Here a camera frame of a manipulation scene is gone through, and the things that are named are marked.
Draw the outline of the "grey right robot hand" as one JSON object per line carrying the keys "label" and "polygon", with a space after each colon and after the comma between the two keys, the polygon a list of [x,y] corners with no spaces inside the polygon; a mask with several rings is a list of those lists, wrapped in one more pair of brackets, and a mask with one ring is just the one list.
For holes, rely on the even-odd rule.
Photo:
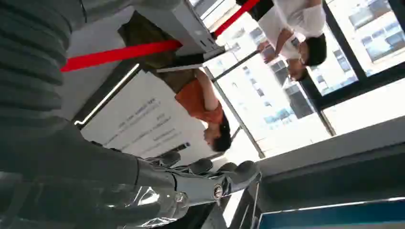
{"label": "grey right robot hand", "polygon": [[150,229],[261,176],[245,161],[195,175],[86,141],[72,124],[0,121],[3,229]]}

